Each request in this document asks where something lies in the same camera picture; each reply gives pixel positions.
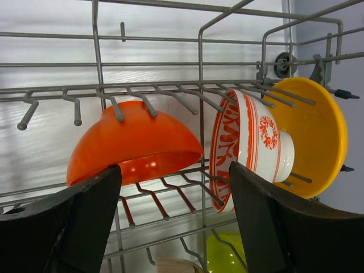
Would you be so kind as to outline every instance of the patterned bowl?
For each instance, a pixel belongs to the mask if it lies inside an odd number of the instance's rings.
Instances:
[[[270,111],[258,100],[234,89],[223,98],[217,113],[210,150],[211,175],[229,179],[232,161],[243,164],[269,182],[282,182],[292,171],[295,148],[292,138],[279,131]],[[230,186],[210,180],[211,191],[224,203],[212,201],[217,212],[234,209]]]

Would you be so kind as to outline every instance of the rack wheel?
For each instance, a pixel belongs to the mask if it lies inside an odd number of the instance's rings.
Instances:
[[[289,77],[289,66],[286,65],[287,62],[291,61],[289,59],[288,52],[282,52],[275,59],[275,63],[281,63],[279,65],[274,65],[274,74],[278,78],[288,78]],[[296,57],[292,57],[292,61],[297,61]],[[292,66],[292,71],[295,73],[297,71],[297,65]]]

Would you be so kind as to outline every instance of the wire rack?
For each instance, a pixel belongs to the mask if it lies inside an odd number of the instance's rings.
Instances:
[[[217,94],[222,98],[226,98],[231,100],[231,98],[227,97],[224,91],[228,88],[235,88],[240,90],[241,92],[248,92],[249,95],[254,96],[256,99],[260,100],[267,107],[273,108],[275,107],[274,103],[268,102],[264,100],[264,96],[271,97],[275,99],[276,103],[283,103],[288,105],[289,107],[295,107],[295,101],[300,100],[308,105],[315,105],[315,102],[312,100],[308,100],[303,97],[296,96],[294,94],[290,94],[284,90],[274,89],[272,85],[279,80],[270,79],[267,77],[267,67],[280,65],[281,63],[277,62],[268,62],[266,61],[266,52],[267,45],[270,46],[286,46],[289,48],[289,56],[290,61],[286,62],[285,65],[289,68],[289,77],[293,76],[293,68],[298,65],[306,65],[306,64],[317,64],[316,59],[312,60],[298,60],[293,61],[293,47],[302,46],[305,44],[315,43],[319,41],[326,40],[326,55],[322,58],[322,62],[325,64],[329,64],[333,61],[336,64],[339,64],[341,60],[353,59],[358,57],[364,57],[364,52],[350,53],[350,54],[342,54],[341,46],[342,46],[342,38],[345,35],[353,34],[356,32],[363,31],[364,28],[356,28],[349,31],[343,31],[343,23],[339,19],[335,18],[327,18],[322,17],[326,14],[335,12],[340,9],[344,9],[346,7],[352,6],[354,4],[360,3],[362,1],[359,0],[351,0],[346,1],[344,3],[340,3],[339,5],[332,6],[328,9],[318,11],[309,16],[303,16],[300,14],[291,14],[291,13],[277,13],[272,11],[261,11],[261,10],[251,10],[244,9],[246,5],[248,5],[253,0],[242,0],[237,3],[233,7],[221,7],[221,6],[212,6],[212,5],[199,5],[193,3],[180,3],[180,2],[170,2],[170,1],[154,1],[154,0],[108,0],[106,2],[114,2],[119,4],[126,5],[145,5],[145,6],[154,6],[154,7],[163,7],[163,8],[173,8],[173,9],[187,9],[187,10],[199,10],[199,11],[212,11],[217,13],[218,15],[203,25],[199,32],[196,33],[196,38],[163,38],[163,37],[147,37],[147,36],[126,36],[125,24],[121,22],[120,24],[120,36],[110,36],[110,35],[99,35],[98,34],[98,0],[92,0],[90,3],[90,8],[92,9],[92,35],[75,35],[75,34],[44,34],[44,33],[22,33],[22,32],[0,32],[0,37],[19,37],[19,38],[46,38],[46,39],[86,39],[93,40],[94,42],[94,51],[96,56],[95,63],[0,63],[0,68],[50,68],[50,67],[96,67],[97,68],[97,80],[98,84],[88,84],[88,85],[63,85],[63,86],[37,86],[37,87],[26,87],[26,88],[2,88],[0,89],[0,102],[13,102],[13,101],[23,101],[26,104],[30,104],[30,107],[26,111],[24,117],[18,123],[19,130],[25,130],[28,127],[28,124],[37,110],[39,106],[39,101],[41,100],[65,100],[73,103],[75,105],[75,118],[74,124],[79,126],[82,124],[81,120],[81,98],[85,97],[98,97],[101,100],[101,108],[102,110],[106,109],[106,101],[110,101],[112,106],[115,109],[115,113],[120,122],[124,121],[124,116],[122,112],[120,112],[117,107],[117,102],[115,100],[116,96],[132,96],[138,97],[142,99],[151,116],[157,117],[157,112],[154,109],[152,103],[148,100],[147,95],[149,94],[162,94],[164,96],[173,97],[180,104],[182,104],[186,109],[188,109],[193,115],[199,115],[200,120],[200,141],[201,143],[205,142],[204,136],[204,107],[205,105],[209,105],[216,109],[217,111],[222,111],[221,107],[217,105],[215,102],[210,100],[206,94]],[[262,37],[262,41],[249,41],[249,40],[226,40],[226,39],[204,39],[204,31],[208,28],[216,24],[217,22],[223,20],[227,16],[231,14],[241,14],[244,15],[255,15],[255,16],[266,16],[266,17],[274,17],[274,18],[284,18],[288,19],[288,23],[285,23],[279,27],[275,27],[271,30],[268,30]],[[321,23],[331,23],[337,25],[337,33],[335,34],[327,34],[323,37],[312,39],[304,42],[268,42],[267,38],[269,35],[289,29],[297,24],[306,22],[308,20],[321,22]],[[336,53],[332,55],[331,50],[331,42],[333,38],[337,38],[336,40]],[[123,42],[128,40],[134,41],[153,41],[153,42],[185,42],[185,43],[197,43],[198,44],[198,62],[133,62],[133,63],[104,63],[102,62],[102,56],[100,51],[100,40],[121,40]],[[260,45],[262,47],[262,58],[256,62],[205,62],[203,60],[204,56],[204,44],[207,43],[222,43],[222,44],[255,44]],[[242,66],[242,65],[252,65],[257,67],[257,77],[255,79],[245,79],[245,80],[204,80],[204,68],[207,66]],[[194,81],[159,81],[159,82],[120,82],[116,84],[105,84],[104,83],[104,67],[159,67],[159,66],[198,66],[198,80]],[[116,92],[109,92],[109,89],[116,89]],[[269,94],[267,90],[274,90],[277,92],[281,92],[287,96],[288,99],[282,99],[273,94]],[[196,109],[192,106],[188,101],[183,99],[181,96],[182,93],[191,94],[196,96],[199,99],[199,107]],[[197,179],[191,179],[188,175],[197,175],[200,177]],[[296,178],[302,179],[303,181],[309,182],[309,178],[306,178],[299,174],[292,173],[291,175]],[[180,180],[184,181],[183,185],[175,185],[167,182],[168,177],[179,177]],[[138,193],[134,195],[123,196],[120,195],[119,201],[122,204],[122,207],[125,211],[128,227],[121,228],[121,222],[119,219],[119,211],[117,209],[115,213],[115,230],[110,233],[110,235],[117,236],[118,242],[118,251],[114,251],[111,253],[107,253],[104,256],[104,259],[107,260],[107,265],[109,268],[109,272],[113,272],[113,267],[111,265],[111,259],[119,257],[121,263],[122,272],[125,271],[125,261],[124,255],[126,253],[145,249],[146,256],[148,257],[149,262],[152,265],[155,265],[154,259],[151,254],[150,248],[158,245],[160,243],[169,242],[169,241],[179,241],[183,247],[183,249],[190,255],[193,255],[198,261],[201,263],[202,268],[205,272],[207,272],[207,260],[206,260],[206,240],[207,240],[207,231],[212,232],[212,234],[217,238],[219,242],[222,244],[228,245],[232,248],[233,252],[238,257],[239,261],[242,263],[243,267],[246,268],[241,257],[239,257],[236,249],[230,243],[224,242],[218,236],[216,232],[216,228],[229,225],[236,222],[236,218],[232,216],[231,219],[226,221],[221,221],[216,224],[208,225],[206,218],[208,213],[212,210],[211,208],[206,207],[206,194],[216,200],[217,202],[221,202],[217,196],[215,196],[209,188],[206,186],[206,183],[209,179],[220,179],[221,177],[213,177],[208,174],[208,159],[203,158],[202,161],[197,166],[193,166],[192,168],[185,169],[174,173],[171,176],[161,177],[155,183],[160,183],[162,189],[152,191],[150,189],[146,189],[141,184],[136,184],[136,190]],[[44,190],[54,189],[55,191],[61,190],[65,187],[65,183],[58,183],[53,185],[47,185],[43,187],[36,187],[30,189],[24,189],[19,191],[12,191],[6,193],[0,193],[0,198],[4,200],[4,198],[11,197],[10,201],[3,201],[0,203],[0,212],[4,212],[4,210],[16,208],[22,204],[26,204],[28,202],[33,202],[39,200],[43,197],[46,197],[48,194],[42,194]],[[196,191],[201,191],[202,196],[202,207],[201,209],[196,209],[192,202],[189,200],[187,195],[184,193],[184,189],[194,188]],[[178,214],[174,216],[170,216],[162,203],[160,202],[158,195],[164,192],[175,191],[180,196],[180,202],[182,205],[186,206],[189,210],[187,213]],[[27,198],[19,198],[25,193],[34,193],[34,196]],[[129,206],[129,202],[135,198],[141,198],[143,196],[150,196],[158,211],[160,212],[160,219],[145,222],[139,224],[134,221],[133,214],[131,213],[131,209]],[[184,233],[180,233],[177,235],[169,236],[162,239],[157,239],[155,241],[146,242],[143,244],[135,245],[133,247],[129,247],[124,249],[122,245],[122,234],[131,229],[142,228],[150,225],[163,225],[166,221],[173,221],[178,218],[188,217],[191,214],[199,214],[201,215],[201,227],[196,229],[191,229]],[[189,249],[186,244],[185,238],[193,235],[201,233],[203,240],[203,250],[202,253],[199,254],[195,251]]]

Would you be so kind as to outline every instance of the rack prong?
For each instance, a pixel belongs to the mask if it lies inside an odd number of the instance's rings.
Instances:
[[[191,202],[188,200],[187,196],[183,193],[183,191],[182,191],[182,189],[180,187],[175,186],[175,185],[168,184],[163,177],[160,178],[160,181],[162,181],[163,185],[166,188],[171,188],[171,189],[177,190],[177,192],[179,193],[179,195],[181,196],[181,198],[183,199],[183,201],[185,202],[185,204],[187,205],[187,207],[189,208],[189,210],[191,211],[191,213],[196,213],[196,209],[191,204]]]
[[[272,91],[276,91],[278,93],[281,93],[281,94],[286,95],[287,97],[294,98],[294,99],[296,99],[298,101],[301,101],[301,102],[304,102],[306,104],[310,104],[310,105],[315,105],[316,104],[314,101],[308,100],[306,98],[297,96],[295,94],[292,94],[290,92],[287,92],[287,91],[284,91],[284,90],[281,90],[281,89],[278,89],[278,88],[269,87],[267,85],[255,84],[255,83],[252,83],[252,85],[255,86],[256,88],[259,88],[259,89],[262,89],[262,90],[272,90]]]
[[[16,203],[12,209],[17,209],[18,207],[20,207],[22,205],[22,203]]]
[[[187,183],[190,183],[190,184],[194,184],[194,185],[199,185],[200,187],[203,188],[203,190],[209,195],[211,196],[211,198],[213,200],[215,200],[216,202],[218,202],[218,204],[220,206],[223,206],[224,205],[224,202],[222,202],[215,194],[212,193],[212,191],[210,191],[210,189],[208,187],[206,187],[204,185],[204,183],[202,183],[202,181],[197,181],[197,180],[192,180],[190,178],[188,178],[185,174],[181,173],[180,174],[182,176],[182,178],[187,182]]]
[[[287,187],[293,187],[293,184],[291,182],[288,182],[288,181],[282,181],[281,182],[283,185],[287,186]]]
[[[248,272],[248,268],[247,268],[247,266],[246,266],[245,262],[244,262],[244,261],[243,261],[243,259],[240,257],[240,255],[238,254],[238,252],[237,252],[237,250],[235,249],[235,247],[234,247],[231,243],[229,243],[229,242],[225,242],[224,240],[222,240],[222,239],[218,236],[218,234],[217,234],[217,232],[215,231],[215,229],[212,229],[211,231],[212,231],[212,234],[214,234],[214,236],[215,236],[216,240],[217,240],[219,243],[221,243],[221,244],[223,244],[223,245],[226,245],[226,246],[229,246],[229,247],[231,248],[231,250],[233,251],[233,253],[234,253],[234,254],[235,254],[235,256],[237,257],[237,259],[239,260],[239,262],[240,262],[240,263],[241,263],[241,265],[243,266],[244,270],[245,270],[246,272]]]
[[[122,115],[122,113],[120,111],[120,108],[118,106],[118,103],[116,102],[116,100],[115,100],[115,98],[113,96],[101,93],[101,91],[99,89],[96,89],[96,96],[99,97],[99,98],[103,98],[103,99],[111,101],[111,104],[112,104],[112,106],[114,108],[114,111],[115,111],[115,114],[116,114],[116,117],[117,117],[118,121],[124,121],[124,116]]]
[[[107,259],[107,268],[109,273],[113,273],[113,264],[111,263],[111,258]]]
[[[102,60],[101,60],[101,50],[100,50],[100,38],[98,36],[98,26],[97,26],[97,18],[98,18],[98,0],[92,0],[92,33],[93,33],[93,43],[95,49],[95,57],[96,57],[96,67],[97,67],[97,77],[98,84],[104,84],[104,74],[102,73]],[[104,88],[100,88],[99,92],[105,94]],[[104,111],[106,109],[106,101],[105,97],[101,98],[101,110]]]
[[[124,211],[125,211],[125,214],[126,214],[126,218],[127,218],[127,221],[129,222],[129,227],[131,229],[135,228],[135,222],[134,222],[133,217],[131,215],[131,212],[130,212],[129,206],[127,204],[126,198],[123,197],[123,196],[119,196],[119,199],[123,203],[123,208],[124,208]]]
[[[34,115],[35,110],[38,108],[39,101],[31,98],[33,92],[28,91],[25,96],[23,97],[22,101],[26,104],[31,104],[28,111],[25,113],[22,120],[18,123],[17,128],[20,131],[24,131],[28,127],[28,123],[31,120],[32,116]]]
[[[237,102],[236,102],[234,99],[230,98],[228,95],[226,95],[225,93],[223,93],[223,92],[221,92],[221,91],[219,91],[219,90],[214,90],[214,89],[206,88],[206,87],[204,87],[202,84],[197,84],[197,86],[198,86],[199,88],[201,88],[203,91],[207,92],[207,93],[211,93],[211,94],[219,95],[219,96],[223,97],[224,99],[226,99],[226,100],[230,101],[230,102],[231,102],[231,103],[233,103],[234,105],[236,105],[236,104],[237,104]]]
[[[225,182],[227,185],[230,185],[230,181],[226,178],[223,178],[221,176],[216,176],[216,175],[210,175],[209,173],[205,172],[205,171],[200,171],[204,176],[206,176],[209,179],[213,179],[213,180],[221,180],[223,182]]]
[[[147,251],[147,255],[148,255],[148,260],[149,260],[149,262],[150,262],[153,266],[155,266],[155,262],[154,262],[154,260],[153,260],[152,254],[151,254],[151,252],[150,252],[150,248],[149,248],[149,247],[147,247],[147,248],[146,248],[146,251]]]
[[[150,191],[148,189],[142,189],[142,187],[140,186],[139,183],[136,183],[135,185],[136,185],[136,188],[138,189],[139,192],[146,193],[146,194],[150,195],[153,198],[154,203],[157,205],[160,213],[163,216],[163,219],[168,220],[169,215],[167,214],[166,210],[164,209],[162,203],[159,201],[159,199],[158,199],[157,195],[155,194],[155,192]]]
[[[119,218],[119,209],[118,207],[116,207],[115,210],[115,226],[116,226],[116,237],[118,240],[118,247],[119,250],[123,250],[123,243],[122,243],[122,239],[121,239],[121,231],[120,231],[120,218]],[[124,260],[124,254],[121,254],[119,256],[120,258],[120,265],[121,265],[121,272],[125,272],[125,260]]]
[[[228,89],[230,89],[230,88],[233,88],[233,87],[227,87],[227,86],[225,86],[225,85],[223,85],[223,84],[216,84],[218,87],[220,87],[220,88],[222,88],[222,89],[225,89],[225,90],[228,90]],[[265,106],[268,106],[269,108],[274,108],[275,107],[275,104],[273,104],[273,103],[271,103],[271,102],[268,102],[268,101],[266,101],[266,100],[263,100],[262,98],[259,98],[259,97],[257,97],[257,96],[255,96],[255,95],[253,95],[253,94],[250,94],[250,93],[248,93],[248,92],[245,92],[244,90],[240,90],[239,89],[239,91],[241,92],[241,93],[243,93],[243,94],[246,94],[246,95],[248,95],[248,96],[250,96],[250,97],[253,97],[253,98],[255,98],[256,100],[258,100],[258,101],[260,101],[262,104],[264,104]]]
[[[73,102],[75,104],[75,120],[73,121],[73,123],[76,126],[80,126],[82,124],[80,100],[78,98],[67,95],[67,90],[63,90],[62,99],[65,101]]]
[[[178,96],[176,93],[167,90],[161,90],[157,85],[153,85],[153,87],[158,93],[175,98],[179,103],[181,103],[184,107],[186,107],[187,110],[190,111],[193,115],[198,115],[198,110],[194,108],[192,105],[190,105],[185,99]]]
[[[148,110],[149,110],[149,113],[152,117],[156,118],[158,116],[158,113],[157,111],[154,109],[154,107],[150,104],[148,98],[146,95],[144,94],[138,94],[138,93],[135,93],[133,91],[131,91],[131,88],[129,86],[125,87],[126,88],[126,91],[128,93],[128,95],[130,96],[133,96],[133,97],[136,97],[136,98],[141,98],[143,100],[143,102],[146,104]]]
[[[288,106],[290,106],[290,107],[295,107],[295,106],[296,106],[296,104],[295,104],[294,102],[287,101],[287,100],[285,100],[285,99],[283,99],[283,98],[280,98],[280,97],[278,97],[278,96],[276,96],[276,95],[273,95],[273,94],[271,94],[271,93],[269,93],[269,92],[265,92],[265,91],[263,91],[263,90],[261,90],[261,89],[252,88],[252,87],[247,87],[247,86],[244,86],[244,85],[241,85],[241,84],[238,84],[238,83],[236,83],[235,85],[236,85],[237,87],[239,87],[240,89],[245,89],[245,90],[247,90],[247,91],[252,91],[252,92],[258,92],[258,93],[260,93],[260,94],[262,94],[262,95],[264,95],[264,96],[270,97],[270,98],[272,98],[272,99],[274,99],[274,100],[276,100],[276,101],[279,101],[279,102],[281,102],[281,103],[283,103],[283,104],[286,104],[286,105],[288,105]]]
[[[186,242],[185,242],[185,240],[184,240],[184,238],[183,238],[183,237],[182,237],[182,238],[180,238],[180,240],[181,240],[181,243],[182,243],[182,245],[183,245],[184,250],[185,250],[185,251],[186,251],[189,255],[195,256],[195,257],[198,259],[198,261],[200,262],[200,264],[201,264],[201,266],[202,266],[202,269],[203,269],[205,272],[207,272],[207,270],[206,270],[206,268],[205,268],[204,260],[202,259],[201,255],[200,255],[200,254],[198,254],[198,253],[196,253],[196,252],[194,252],[194,251],[192,251],[192,250],[190,250],[190,249],[187,247]]]
[[[125,37],[125,23],[124,22],[120,23],[120,33],[121,33],[121,40],[123,42],[125,42],[126,39],[124,38]]]
[[[299,180],[305,181],[306,183],[312,183],[312,179],[304,177],[302,175],[298,175],[298,174],[296,174],[294,172],[291,172],[290,176],[293,176],[293,177],[295,177],[295,178],[297,178]]]
[[[223,112],[224,111],[224,109],[222,107],[220,107],[220,105],[217,105],[215,102],[213,102],[212,100],[210,100],[208,97],[202,95],[200,92],[188,90],[186,88],[183,88],[180,84],[177,84],[176,87],[178,89],[180,89],[183,93],[198,96],[200,99],[202,99],[204,102],[206,102],[207,104],[209,104],[211,107],[215,108],[217,111],[219,111],[219,112]]]

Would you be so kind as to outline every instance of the dish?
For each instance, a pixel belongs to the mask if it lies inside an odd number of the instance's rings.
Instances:
[[[246,258],[239,233],[219,233],[219,238],[231,243],[243,262]],[[207,240],[207,269],[209,273],[246,273],[243,265],[230,246],[220,243],[214,235]]]
[[[237,104],[223,98],[217,113],[210,150],[209,172],[229,179],[232,161],[243,164],[269,182],[282,182],[291,173],[295,157],[292,138],[279,131],[269,110],[258,100],[234,89],[226,95]],[[224,203],[212,200],[217,212],[234,208],[231,189],[222,180],[210,179],[210,189]]]
[[[307,78],[288,78],[274,87],[316,102],[315,105],[308,105],[295,100],[295,108],[275,102],[276,107],[270,111],[278,128],[289,133],[295,142],[292,172],[312,180],[306,183],[290,176],[287,180],[293,187],[279,183],[277,186],[303,198],[317,196],[330,186],[344,163],[348,149],[344,115],[332,95]],[[270,93],[287,99],[281,93]]]
[[[123,185],[154,179],[186,168],[203,155],[200,142],[180,121],[158,111],[150,116],[144,102],[118,104],[125,121],[113,107],[80,139],[67,168],[67,186],[118,164]]]

